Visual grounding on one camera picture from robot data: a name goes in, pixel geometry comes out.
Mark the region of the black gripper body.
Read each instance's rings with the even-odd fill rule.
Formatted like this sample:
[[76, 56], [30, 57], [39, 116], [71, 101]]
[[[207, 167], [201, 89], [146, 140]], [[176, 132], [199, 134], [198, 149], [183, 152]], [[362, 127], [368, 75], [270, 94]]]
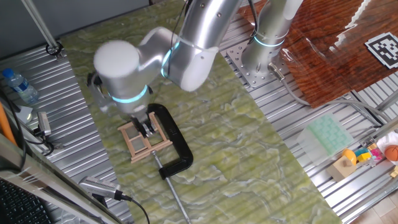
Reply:
[[154, 128], [153, 122], [150, 120], [146, 111], [138, 111], [129, 114], [135, 128]]

